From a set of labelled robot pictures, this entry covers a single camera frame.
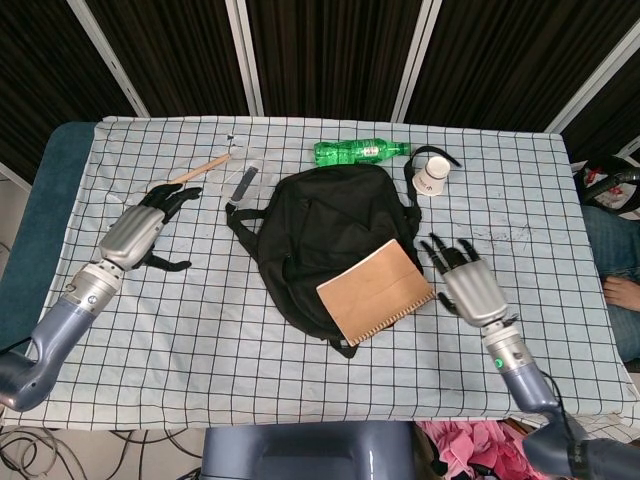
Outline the pink cloth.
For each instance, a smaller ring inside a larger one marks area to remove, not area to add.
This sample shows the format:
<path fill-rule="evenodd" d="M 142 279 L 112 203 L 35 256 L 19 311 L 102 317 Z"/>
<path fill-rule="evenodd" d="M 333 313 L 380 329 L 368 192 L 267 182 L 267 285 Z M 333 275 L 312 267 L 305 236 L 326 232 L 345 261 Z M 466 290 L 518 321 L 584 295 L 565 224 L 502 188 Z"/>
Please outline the pink cloth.
<path fill-rule="evenodd" d="M 524 431 L 507 421 L 419 421 L 438 480 L 549 480 L 526 458 Z"/>

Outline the dark slatted partition panel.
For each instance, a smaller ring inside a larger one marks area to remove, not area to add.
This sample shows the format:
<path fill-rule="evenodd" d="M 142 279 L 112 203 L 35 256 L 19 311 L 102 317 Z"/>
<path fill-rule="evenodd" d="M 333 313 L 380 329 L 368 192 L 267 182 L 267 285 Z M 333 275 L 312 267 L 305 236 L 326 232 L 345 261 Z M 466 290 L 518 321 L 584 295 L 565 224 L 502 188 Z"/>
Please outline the dark slatted partition panel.
<path fill-rule="evenodd" d="M 134 110 L 66 0 L 0 0 L 0 162 L 31 183 L 62 124 Z"/>
<path fill-rule="evenodd" d="M 405 120 L 541 132 L 640 20 L 640 0 L 443 0 Z"/>
<path fill-rule="evenodd" d="M 640 135 L 640 50 L 563 130 L 571 163 L 613 155 Z"/>
<path fill-rule="evenodd" d="M 225 0 L 85 0 L 153 117 L 247 115 Z"/>
<path fill-rule="evenodd" d="M 387 121 L 422 0 L 246 0 L 268 116 Z"/>

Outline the white paper cup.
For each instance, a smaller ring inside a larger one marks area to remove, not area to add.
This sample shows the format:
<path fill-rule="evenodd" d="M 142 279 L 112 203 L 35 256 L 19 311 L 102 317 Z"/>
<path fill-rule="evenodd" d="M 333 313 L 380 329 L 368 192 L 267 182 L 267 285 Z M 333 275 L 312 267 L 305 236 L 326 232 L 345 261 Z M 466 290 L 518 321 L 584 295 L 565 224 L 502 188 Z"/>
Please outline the white paper cup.
<path fill-rule="evenodd" d="M 412 185 L 416 192 L 425 196 L 440 195 L 451 171 L 451 163 L 442 155 L 429 158 L 412 178 Z"/>

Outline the brown spiral notebook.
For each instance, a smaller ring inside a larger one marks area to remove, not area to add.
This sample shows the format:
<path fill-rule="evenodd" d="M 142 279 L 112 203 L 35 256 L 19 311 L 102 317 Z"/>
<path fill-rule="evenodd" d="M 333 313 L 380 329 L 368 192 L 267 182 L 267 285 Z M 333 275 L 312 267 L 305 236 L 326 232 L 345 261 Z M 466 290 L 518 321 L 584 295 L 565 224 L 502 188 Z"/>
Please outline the brown spiral notebook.
<path fill-rule="evenodd" d="M 434 288 L 395 239 L 316 291 L 351 347 L 435 298 Z"/>

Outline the checkered white tablecloth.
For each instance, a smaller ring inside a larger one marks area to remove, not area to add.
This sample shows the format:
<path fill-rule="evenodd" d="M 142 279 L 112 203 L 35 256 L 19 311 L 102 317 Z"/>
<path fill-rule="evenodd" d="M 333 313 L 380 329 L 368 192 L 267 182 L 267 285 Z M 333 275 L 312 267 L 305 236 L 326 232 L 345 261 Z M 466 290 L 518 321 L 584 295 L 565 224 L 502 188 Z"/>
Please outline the checkered white tablecloth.
<path fill-rule="evenodd" d="M 592 435 L 640 437 L 562 139 L 554 134 L 301 118 L 110 117 L 94 138 L 42 312 L 154 184 L 223 153 L 265 161 L 258 202 L 313 165 L 320 140 L 430 144 L 460 167 L 422 198 L 419 237 L 469 239 L 496 273 L 537 363 Z M 111 430 L 339 420 L 518 417 L 478 330 L 431 302 L 346 359 L 286 322 L 227 227 L 223 166 L 157 243 L 190 260 L 142 268 L 80 339 L 49 397 L 9 424 Z"/>

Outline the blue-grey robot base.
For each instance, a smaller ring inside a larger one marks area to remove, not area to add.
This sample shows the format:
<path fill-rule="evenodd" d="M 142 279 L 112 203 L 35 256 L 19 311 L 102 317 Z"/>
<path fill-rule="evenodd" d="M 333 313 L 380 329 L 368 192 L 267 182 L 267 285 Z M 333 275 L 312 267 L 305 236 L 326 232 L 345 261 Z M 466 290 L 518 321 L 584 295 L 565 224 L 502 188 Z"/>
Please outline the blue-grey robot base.
<path fill-rule="evenodd" d="M 206 430 L 200 480 L 415 480 L 408 422 Z"/>

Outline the teal table pad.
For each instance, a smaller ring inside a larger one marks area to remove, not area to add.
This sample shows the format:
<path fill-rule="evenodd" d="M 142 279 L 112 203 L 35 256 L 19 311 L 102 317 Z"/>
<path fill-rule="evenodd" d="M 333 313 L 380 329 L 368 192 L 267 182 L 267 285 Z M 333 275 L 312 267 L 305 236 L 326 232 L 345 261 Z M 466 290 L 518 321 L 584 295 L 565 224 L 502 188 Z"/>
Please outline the teal table pad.
<path fill-rule="evenodd" d="M 16 345 L 31 359 L 28 337 L 42 312 L 67 223 L 94 138 L 95 125 L 69 122 L 49 138 L 9 261 L 0 279 L 0 350 Z"/>

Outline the clear plastic case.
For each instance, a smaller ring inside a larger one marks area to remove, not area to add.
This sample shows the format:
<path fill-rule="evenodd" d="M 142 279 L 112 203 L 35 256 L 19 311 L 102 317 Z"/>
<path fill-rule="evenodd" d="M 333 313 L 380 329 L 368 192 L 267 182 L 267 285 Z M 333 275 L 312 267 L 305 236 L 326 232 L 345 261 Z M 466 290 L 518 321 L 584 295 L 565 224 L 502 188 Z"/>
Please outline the clear plastic case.
<path fill-rule="evenodd" d="M 220 187 L 220 194 L 223 203 L 229 203 L 231 195 L 239 184 L 244 172 L 249 167 L 256 167 L 258 173 L 253 179 L 250 187 L 246 191 L 243 199 L 237 208 L 249 208 L 258 202 L 263 183 L 265 181 L 266 166 L 265 161 L 257 158 L 232 158 L 229 164 L 224 168 L 224 175 Z"/>

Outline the black backpack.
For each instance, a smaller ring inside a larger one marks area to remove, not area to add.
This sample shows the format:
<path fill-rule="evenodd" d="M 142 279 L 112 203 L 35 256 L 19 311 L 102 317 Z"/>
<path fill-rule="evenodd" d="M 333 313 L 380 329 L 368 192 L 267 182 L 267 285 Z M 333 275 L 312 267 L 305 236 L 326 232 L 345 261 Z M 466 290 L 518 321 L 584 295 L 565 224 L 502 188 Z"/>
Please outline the black backpack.
<path fill-rule="evenodd" d="M 264 209 L 240 209 L 231 199 L 226 221 L 282 316 L 350 359 L 357 346 L 317 289 L 390 240 L 416 269 L 422 267 L 414 244 L 422 213 L 413 185 L 407 195 L 404 205 L 391 176 L 377 165 L 324 166 L 281 180 Z"/>

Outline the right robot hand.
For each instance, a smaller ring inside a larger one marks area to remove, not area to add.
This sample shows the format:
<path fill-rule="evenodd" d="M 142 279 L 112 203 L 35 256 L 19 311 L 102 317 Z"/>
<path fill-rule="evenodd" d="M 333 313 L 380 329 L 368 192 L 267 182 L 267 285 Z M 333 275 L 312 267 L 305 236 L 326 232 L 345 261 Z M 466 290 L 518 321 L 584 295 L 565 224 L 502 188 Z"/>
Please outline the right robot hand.
<path fill-rule="evenodd" d="M 459 248 L 447 246 L 431 232 L 431 242 L 421 240 L 432 264 L 446 284 L 439 292 L 442 305 L 476 328 L 484 328 L 506 317 L 508 304 L 496 277 L 473 245 L 458 239 Z"/>

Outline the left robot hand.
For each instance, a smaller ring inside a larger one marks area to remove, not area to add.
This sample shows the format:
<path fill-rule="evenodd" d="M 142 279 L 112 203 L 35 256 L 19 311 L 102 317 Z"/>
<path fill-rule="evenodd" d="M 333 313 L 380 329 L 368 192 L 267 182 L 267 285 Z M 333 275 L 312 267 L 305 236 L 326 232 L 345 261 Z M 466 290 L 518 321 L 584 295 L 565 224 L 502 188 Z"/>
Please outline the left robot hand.
<path fill-rule="evenodd" d="M 156 256 L 155 243 L 164 226 L 188 200 L 200 198 L 201 187 L 184 189 L 181 184 L 162 184 L 128 208 L 99 243 L 101 258 L 123 271 L 146 265 L 166 272 L 188 269 L 190 261 L 170 262 Z"/>

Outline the green plastic bottle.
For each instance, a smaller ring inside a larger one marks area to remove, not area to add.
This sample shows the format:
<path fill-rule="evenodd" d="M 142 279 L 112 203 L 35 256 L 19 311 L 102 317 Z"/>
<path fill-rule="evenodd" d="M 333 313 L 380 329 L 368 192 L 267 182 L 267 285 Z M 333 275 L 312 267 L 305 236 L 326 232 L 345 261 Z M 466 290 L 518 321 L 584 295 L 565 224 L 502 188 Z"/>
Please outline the green plastic bottle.
<path fill-rule="evenodd" d="M 319 167 L 349 164 L 376 164 L 395 156 L 409 155 L 411 145 L 380 138 L 318 142 L 314 145 L 315 164 Z"/>

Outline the white partition frame post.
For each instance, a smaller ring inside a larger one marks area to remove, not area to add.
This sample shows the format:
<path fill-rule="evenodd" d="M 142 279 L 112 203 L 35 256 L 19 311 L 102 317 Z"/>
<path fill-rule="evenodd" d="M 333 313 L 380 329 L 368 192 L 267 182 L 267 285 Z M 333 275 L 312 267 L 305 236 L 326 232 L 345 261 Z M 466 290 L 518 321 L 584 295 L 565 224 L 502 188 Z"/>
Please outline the white partition frame post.
<path fill-rule="evenodd" d="M 551 120 L 545 128 L 545 132 L 560 134 L 564 131 L 639 50 L 640 19 L 625 33 L 560 112 Z"/>
<path fill-rule="evenodd" d="M 225 0 L 247 107 L 251 116 L 262 117 L 262 100 L 257 62 L 246 0 Z"/>
<path fill-rule="evenodd" d="M 138 117 L 149 118 L 150 112 L 131 82 L 126 70 L 111 47 L 106 35 L 85 0 L 66 0 L 74 16 L 100 55 L 114 80 Z"/>
<path fill-rule="evenodd" d="M 407 53 L 391 121 L 404 123 L 443 0 L 422 0 Z"/>
<path fill-rule="evenodd" d="M 15 183 L 25 192 L 27 193 L 31 192 L 32 185 L 2 162 L 0 162 L 0 174 L 4 175 L 6 178 L 8 178 L 13 183 Z"/>

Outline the person in blue jeans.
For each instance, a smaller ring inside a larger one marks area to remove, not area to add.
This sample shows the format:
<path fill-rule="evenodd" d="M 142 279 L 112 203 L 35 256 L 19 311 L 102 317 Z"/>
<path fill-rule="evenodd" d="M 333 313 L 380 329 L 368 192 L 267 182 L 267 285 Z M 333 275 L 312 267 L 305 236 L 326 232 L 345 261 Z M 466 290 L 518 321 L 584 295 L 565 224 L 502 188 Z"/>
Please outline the person in blue jeans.
<path fill-rule="evenodd" d="M 582 215 L 618 353 L 623 362 L 640 359 L 640 221 L 593 206 Z"/>

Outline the grey flat utensil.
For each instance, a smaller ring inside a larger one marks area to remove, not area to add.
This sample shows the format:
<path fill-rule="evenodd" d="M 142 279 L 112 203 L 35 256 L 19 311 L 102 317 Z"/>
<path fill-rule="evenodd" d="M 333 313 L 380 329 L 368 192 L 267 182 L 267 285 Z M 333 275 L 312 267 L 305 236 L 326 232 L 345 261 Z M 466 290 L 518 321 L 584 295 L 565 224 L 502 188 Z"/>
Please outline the grey flat utensil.
<path fill-rule="evenodd" d="M 256 167 L 249 167 L 243 174 L 239 184 L 237 185 L 237 187 L 235 188 L 233 194 L 231 195 L 231 198 L 229 200 L 229 203 L 232 205 L 238 205 L 239 202 L 243 199 L 246 191 L 248 190 L 248 188 L 250 187 L 253 179 L 255 178 L 256 174 L 258 173 L 258 169 Z"/>

